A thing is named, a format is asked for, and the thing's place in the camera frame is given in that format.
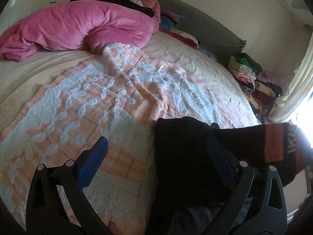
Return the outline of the left hand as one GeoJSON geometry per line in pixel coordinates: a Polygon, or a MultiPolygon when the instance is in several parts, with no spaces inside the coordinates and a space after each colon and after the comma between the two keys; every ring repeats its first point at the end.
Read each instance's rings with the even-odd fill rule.
{"type": "Polygon", "coordinates": [[[113,221],[110,221],[107,227],[112,232],[113,235],[123,235],[122,231],[117,227],[117,225],[113,221]]]}

